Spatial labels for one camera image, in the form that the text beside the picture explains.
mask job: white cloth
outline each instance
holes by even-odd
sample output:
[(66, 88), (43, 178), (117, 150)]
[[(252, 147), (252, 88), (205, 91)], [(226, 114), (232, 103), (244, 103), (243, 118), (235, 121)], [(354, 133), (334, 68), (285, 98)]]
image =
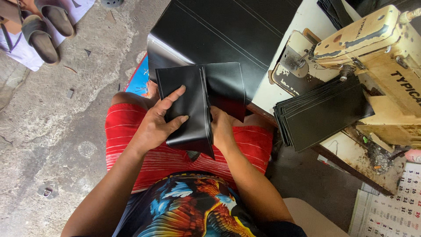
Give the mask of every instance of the white cloth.
[[(74, 0), (80, 5), (80, 7), (76, 8), (72, 0), (60, 1), (65, 6), (72, 25), (76, 24), (95, 3), (95, 0)], [(43, 21), (45, 21), (48, 25), (48, 33), (50, 33), (52, 37), (53, 45), (58, 47), (65, 37), (62, 36), (45, 17), (43, 18)], [(13, 42), (13, 45), (15, 45), (18, 41), (19, 35), (20, 33), (16, 35), (9, 33), (9, 37)], [(0, 32), (0, 45), (2, 48), (9, 49), (3, 32)], [(32, 71), (38, 71), (44, 63), (34, 48), (28, 45), (23, 35), (13, 51), (11, 53), (6, 52), (6, 55), (27, 66)]]

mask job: black t-shirt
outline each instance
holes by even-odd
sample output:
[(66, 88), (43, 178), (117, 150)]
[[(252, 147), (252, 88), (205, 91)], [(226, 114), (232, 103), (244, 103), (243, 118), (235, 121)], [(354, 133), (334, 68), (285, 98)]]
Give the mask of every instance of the black t-shirt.
[(133, 194), (113, 236), (306, 236), (301, 227), (286, 221), (260, 227), (224, 180), (180, 173)]

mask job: sewing machine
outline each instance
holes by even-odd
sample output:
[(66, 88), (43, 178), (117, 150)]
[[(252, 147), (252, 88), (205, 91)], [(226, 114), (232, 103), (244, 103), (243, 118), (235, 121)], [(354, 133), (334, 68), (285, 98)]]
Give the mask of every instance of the sewing machine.
[(421, 37), (409, 23), (420, 15), (421, 8), (401, 13), (389, 5), (323, 41), (309, 29), (293, 31), (269, 79), (295, 96), (355, 73), (378, 95), (368, 96), (376, 115), (356, 129), (389, 152), (421, 149)]

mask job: striped shorts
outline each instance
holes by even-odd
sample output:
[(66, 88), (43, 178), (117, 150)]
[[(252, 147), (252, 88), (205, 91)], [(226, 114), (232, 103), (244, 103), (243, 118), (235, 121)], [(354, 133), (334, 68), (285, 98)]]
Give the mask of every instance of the striped shorts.
[[(117, 104), (109, 108), (105, 119), (107, 135), (107, 171), (111, 169), (129, 144), (146, 110), (138, 105)], [(261, 173), (265, 173), (272, 150), (272, 134), (257, 126), (232, 127), (235, 141), (245, 157)], [(205, 171), (213, 173), (236, 188), (225, 157), (213, 146), (215, 159), (205, 154), (191, 162), (185, 151), (170, 148), (166, 143), (150, 150), (145, 157), (132, 193), (148, 189), (152, 184), (175, 172)]]

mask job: sandal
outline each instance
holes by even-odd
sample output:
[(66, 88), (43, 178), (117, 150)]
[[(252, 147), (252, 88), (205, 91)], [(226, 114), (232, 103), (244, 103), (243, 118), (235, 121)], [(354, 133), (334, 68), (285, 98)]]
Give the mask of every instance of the sandal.
[(41, 14), (47, 18), (57, 31), (66, 38), (76, 36), (76, 31), (67, 17), (67, 11), (58, 0), (35, 0), (35, 5)]
[(35, 49), (44, 62), (57, 65), (60, 58), (47, 32), (47, 23), (37, 15), (28, 16), (22, 23), (22, 33), (28, 44)]
[(118, 8), (123, 3), (123, 0), (101, 0), (101, 3), (108, 8)]

